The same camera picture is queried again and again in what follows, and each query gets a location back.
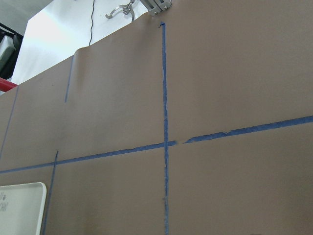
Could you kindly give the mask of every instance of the metal hook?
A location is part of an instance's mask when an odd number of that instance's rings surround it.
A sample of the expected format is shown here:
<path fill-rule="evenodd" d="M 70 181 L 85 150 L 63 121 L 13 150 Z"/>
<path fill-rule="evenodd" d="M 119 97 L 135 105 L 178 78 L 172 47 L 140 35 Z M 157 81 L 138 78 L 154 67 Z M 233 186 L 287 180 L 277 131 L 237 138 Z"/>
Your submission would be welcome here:
<path fill-rule="evenodd" d="M 106 14 L 106 17 L 108 19 L 112 19 L 113 18 L 113 13 L 115 11 L 117 11 L 118 9 L 123 9 L 123 14 L 124 15 L 128 15 L 129 13 L 131 13 L 132 15 L 132 22 L 135 20 L 135 13 L 134 10 L 132 9 L 132 4 L 135 2 L 135 0 L 131 0 L 130 3 L 128 3 L 127 5 L 119 5 L 117 6 L 109 15 Z"/>

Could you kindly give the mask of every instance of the white board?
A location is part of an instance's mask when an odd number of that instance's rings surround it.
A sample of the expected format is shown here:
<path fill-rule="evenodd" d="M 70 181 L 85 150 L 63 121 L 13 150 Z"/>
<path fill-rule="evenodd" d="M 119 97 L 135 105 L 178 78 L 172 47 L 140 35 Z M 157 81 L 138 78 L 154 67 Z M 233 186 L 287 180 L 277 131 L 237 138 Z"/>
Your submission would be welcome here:
<path fill-rule="evenodd" d="M 0 234 L 39 235 L 45 207 L 43 183 L 0 187 Z"/>

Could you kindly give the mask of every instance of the metal clamp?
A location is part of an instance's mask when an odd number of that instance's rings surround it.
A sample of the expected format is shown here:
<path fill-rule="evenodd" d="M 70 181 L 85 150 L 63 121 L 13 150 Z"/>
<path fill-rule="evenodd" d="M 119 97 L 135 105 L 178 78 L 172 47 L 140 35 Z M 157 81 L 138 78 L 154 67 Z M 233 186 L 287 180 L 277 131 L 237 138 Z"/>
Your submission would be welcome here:
<path fill-rule="evenodd" d="M 124 15 L 128 15 L 129 13 L 131 13 L 132 15 L 132 22 L 135 20 L 135 13 L 134 10 L 132 9 L 132 4 L 135 2 L 135 0 L 131 0 L 130 3 L 128 3 L 127 5 L 119 5 L 117 6 L 109 15 L 106 14 L 106 17 L 108 19 L 112 19 L 113 18 L 113 13 L 115 11 L 117 11 L 118 9 L 123 9 L 123 14 Z"/>
<path fill-rule="evenodd" d="M 172 0 L 140 0 L 151 15 L 157 15 L 172 6 Z"/>

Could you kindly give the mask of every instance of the horizontal blue tape line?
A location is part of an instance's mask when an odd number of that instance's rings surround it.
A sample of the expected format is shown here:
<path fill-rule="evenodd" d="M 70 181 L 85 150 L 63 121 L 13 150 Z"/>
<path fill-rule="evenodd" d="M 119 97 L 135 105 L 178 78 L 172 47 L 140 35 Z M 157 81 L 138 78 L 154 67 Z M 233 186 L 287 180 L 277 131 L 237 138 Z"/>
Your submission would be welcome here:
<path fill-rule="evenodd" d="M 171 143 L 169 143 L 169 146 L 173 146 L 175 144 L 177 144 L 176 141 L 171 141 Z M 124 150 L 118 150 L 118 151 L 108 152 L 108 153 L 100 153 L 100 154 L 95 154 L 95 155 L 90 155 L 90 156 L 85 156 L 85 157 L 80 157 L 80 158 L 73 158 L 69 160 L 62 160 L 62 161 L 58 161 L 57 165 L 80 162 L 80 161 L 91 160 L 91 159 L 96 159 L 96 158 L 110 157 L 110 156 L 115 156 L 115 155 L 122 155 L 122 154 L 127 154 L 127 153 L 135 153 L 135 152 L 151 150 L 151 149 L 156 149 L 156 148 L 163 148 L 163 147 L 164 147 L 164 143 L 151 144 L 151 145 L 146 145 L 146 146 L 137 147 L 133 149 L 124 149 Z"/>
<path fill-rule="evenodd" d="M 259 126 L 252 126 L 252 127 L 248 127 L 248 128 L 232 130 L 230 132 L 219 132 L 219 133 L 215 133 L 215 134 L 211 134 L 211 135 L 193 137 L 193 138 L 189 139 L 188 141 L 186 141 L 185 143 L 209 141 L 209 140 L 223 138 L 223 137 L 227 137 L 227 136 L 242 135 L 242 134 L 258 132 L 258 131 L 266 131 L 266 130 L 288 127 L 288 126 L 295 126 L 295 125 L 300 125 L 300 124 L 305 124 L 305 123 L 310 123 L 310 122 L 313 122 L 313 116 L 308 116 L 308 117 L 303 117 L 303 118 L 301 117 L 301 118 L 297 118 L 297 119 L 280 121 L 280 122 L 264 124 L 264 125 L 259 125 Z M 177 144 L 176 141 L 168 142 L 169 147 L 174 146 L 176 144 Z M 164 143 L 151 144 L 151 145 L 146 145 L 146 146 L 142 146 L 142 147 L 137 147 L 134 149 L 118 150 L 118 151 L 109 152 L 109 153 L 95 154 L 95 155 L 90 155 L 90 156 L 86 156 L 86 157 L 80 157 L 80 158 L 74 158 L 74 159 L 70 159 L 70 160 L 58 161 L 56 164 L 60 165 L 60 164 L 66 164 L 66 163 L 72 163 L 72 162 L 80 162 L 80 161 L 85 161 L 85 160 L 90 160 L 90 159 L 103 158 L 103 157 L 115 156 L 115 155 L 126 154 L 126 153 L 134 153 L 134 152 L 140 152 L 140 151 L 156 149 L 156 148 L 163 148 L 163 147 L 164 147 Z M 15 169 L 10 169 L 10 170 L 3 170 L 3 171 L 0 171 L 0 174 L 17 172 L 17 171 L 22 171 L 22 170 L 37 169 L 37 168 L 48 167 L 48 166 L 53 166 L 53 165 L 54 165 L 54 163 L 45 163 L 45 164 L 39 164 L 39 165 L 26 166 L 26 167 L 15 168 Z"/>
<path fill-rule="evenodd" d="M 22 171 L 22 170 L 31 170 L 31 169 L 43 168 L 43 167 L 48 167 L 48 166 L 53 166 L 53 165 L 54 165 L 54 163 L 45 163 L 45 164 L 26 166 L 26 167 L 15 168 L 15 169 L 10 169 L 10 170 L 2 170 L 2 171 L 0 171 L 0 174 L 17 172 L 17 171 Z"/>
<path fill-rule="evenodd" d="M 296 118 L 292 120 L 280 121 L 280 122 L 264 124 L 264 125 L 259 125 L 259 126 L 252 126 L 252 127 L 232 130 L 229 132 L 218 132 L 218 133 L 211 134 L 211 135 L 197 136 L 197 137 L 193 137 L 187 140 L 185 143 L 209 141 L 209 140 L 223 138 L 227 136 L 236 136 L 236 135 L 242 135 L 242 134 L 247 134 L 247 133 L 252 133 L 252 132 L 272 130 L 272 129 L 282 128 L 282 127 L 310 123 L 310 122 L 313 122 L 313 116 L 308 116 L 308 117 L 303 117 L 303 118 L 301 117 L 301 118 Z"/>
<path fill-rule="evenodd" d="M 174 146 L 176 144 L 177 144 L 176 141 L 171 141 L 168 143 L 169 146 Z M 109 152 L 109 153 L 101 153 L 101 154 L 80 157 L 80 158 L 57 161 L 56 165 L 86 161 L 90 159 L 103 158 L 103 157 L 109 157 L 109 156 L 115 156 L 115 155 L 122 155 L 122 154 L 127 154 L 127 153 L 135 153 L 135 152 L 151 150 L 151 149 L 156 149 L 156 148 L 163 148 L 163 147 L 164 147 L 164 143 L 151 144 L 151 145 L 146 145 L 146 146 L 137 147 L 133 149 L 118 150 L 118 151 Z M 54 166 L 54 163 L 45 163 L 45 164 L 26 166 L 26 167 L 15 168 L 15 169 L 10 169 L 10 170 L 3 170 L 3 171 L 0 171 L 0 174 L 37 169 L 37 168 L 43 168 L 43 167 L 48 167 L 48 166 Z"/>

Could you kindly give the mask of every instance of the blue tape line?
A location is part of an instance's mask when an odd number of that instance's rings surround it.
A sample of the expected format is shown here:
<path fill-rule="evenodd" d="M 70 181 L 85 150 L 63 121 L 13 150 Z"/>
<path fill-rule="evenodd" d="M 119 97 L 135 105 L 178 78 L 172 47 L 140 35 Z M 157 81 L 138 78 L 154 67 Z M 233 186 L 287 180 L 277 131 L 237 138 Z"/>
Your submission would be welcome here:
<path fill-rule="evenodd" d="M 11 113 L 10 113 L 10 118 L 9 118 L 9 121 L 8 121 L 8 125 L 6 126 L 3 142 L 2 142 L 2 145 L 1 145 L 0 159 L 2 157 L 2 152 L 3 152 L 4 144 L 5 144 L 5 141 L 6 141 L 6 137 L 8 135 L 8 131 L 9 131 L 9 127 L 10 127 L 13 111 L 14 111 L 14 108 L 15 108 L 16 99 L 18 97 L 19 88 L 20 88 L 19 86 L 17 86 L 17 88 L 16 88 L 16 93 L 15 93 L 15 97 L 14 97 L 14 101 L 13 101 L 13 105 L 12 105 L 12 109 L 11 109 Z"/>
<path fill-rule="evenodd" d="M 59 155 L 59 151 L 57 151 L 57 153 L 55 155 L 55 159 L 54 159 L 53 171 L 52 171 L 52 175 L 51 175 L 51 183 L 50 183 L 50 189 L 49 189 L 48 200 L 47 200 L 47 208 L 45 211 L 45 219 L 44 219 L 44 223 L 43 223 L 42 235 L 45 235 L 45 230 L 47 227 L 47 219 L 48 219 L 48 213 L 49 213 L 49 208 L 50 208 L 50 201 L 51 201 L 51 196 L 52 196 L 52 189 L 53 189 L 54 176 L 55 176 L 55 168 L 56 168 L 56 163 L 58 160 L 58 155 Z"/>
<path fill-rule="evenodd" d="M 68 81 L 67 81 L 67 92 L 66 92 L 66 94 L 65 94 L 64 103 L 67 102 L 67 98 L 68 98 L 68 91 L 69 91 L 70 79 L 71 79 L 71 77 L 72 77 L 72 72 L 73 72 L 74 56 L 75 56 L 75 55 L 73 55 L 72 61 L 71 61 L 71 64 L 70 64 L 70 70 L 69 70 Z"/>
<path fill-rule="evenodd" d="M 229 132 L 218 132 L 218 133 L 211 134 L 211 135 L 197 136 L 197 137 L 193 137 L 189 139 L 185 143 L 208 141 L 208 140 L 223 138 L 227 136 L 236 136 L 236 135 L 242 135 L 242 134 L 247 134 L 247 133 L 252 133 L 252 132 L 272 130 L 272 129 L 282 128 L 282 127 L 310 123 L 310 122 L 313 122 L 313 116 L 308 116 L 308 117 L 303 117 L 303 118 L 301 117 L 301 118 L 296 118 L 292 120 L 280 121 L 280 122 L 264 124 L 264 125 L 259 125 L 259 126 L 252 126 L 252 127 L 232 130 Z"/>
<path fill-rule="evenodd" d="M 168 112 L 167 112 L 167 72 L 166 72 L 166 24 L 161 22 L 162 27 L 162 64 L 163 64 L 163 109 L 164 109 L 164 207 L 165 207 L 165 234 L 169 233 L 169 204 L 168 204 L 168 191 L 169 191 L 169 154 L 168 154 Z"/>
<path fill-rule="evenodd" d="M 177 144 L 176 141 L 168 142 L 168 146 L 174 146 L 176 144 Z M 137 147 L 134 149 L 118 150 L 118 151 L 109 152 L 109 153 L 95 154 L 95 155 L 90 155 L 90 156 L 85 156 L 85 157 L 80 157 L 80 158 L 57 161 L 56 165 L 62 165 L 62 164 L 86 161 L 86 160 L 91 160 L 91 159 L 104 158 L 104 157 L 109 157 L 109 156 L 152 150 L 152 149 L 163 148 L 163 147 L 164 147 L 164 143 L 151 144 L 151 145 L 146 145 L 146 146 L 142 146 L 142 147 Z M 37 169 L 37 168 L 43 168 L 43 167 L 48 167 L 48 166 L 54 166 L 54 163 L 45 163 L 45 164 L 26 166 L 26 167 L 15 168 L 15 169 L 10 169 L 10 170 L 3 170 L 3 171 L 0 171 L 0 174 L 23 171 L 23 170 Z"/>
<path fill-rule="evenodd" d="M 0 171 L 0 174 L 18 172 L 18 171 L 23 171 L 23 170 L 32 170 L 32 169 L 43 168 L 43 167 L 48 167 L 48 166 L 53 166 L 53 163 L 45 163 L 45 164 L 20 167 L 20 168 L 15 168 L 15 169 L 10 169 L 10 170 L 2 170 Z"/>
<path fill-rule="evenodd" d="M 173 146 L 175 144 L 176 144 L 175 141 L 171 142 L 171 146 Z M 62 160 L 62 161 L 57 162 L 57 165 L 86 161 L 86 160 L 97 159 L 97 158 L 110 157 L 110 156 L 115 156 L 115 155 L 122 155 L 122 154 L 127 154 L 127 153 L 135 153 L 135 152 L 151 150 L 151 149 L 156 149 L 156 148 L 163 148 L 163 147 L 164 147 L 164 143 L 151 144 L 151 145 L 146 145 L 146 146 L 137 147 L 137 148 L 133 148 L 133 149 L 124 149 L 124 150 L 95 154 L 95 155 L 90 155 L 90 156 L 85 156 L 85 157 L 80 157 L 80 158 L 73 158 L 73 159 L 69 159 L 69 160 Z"/>

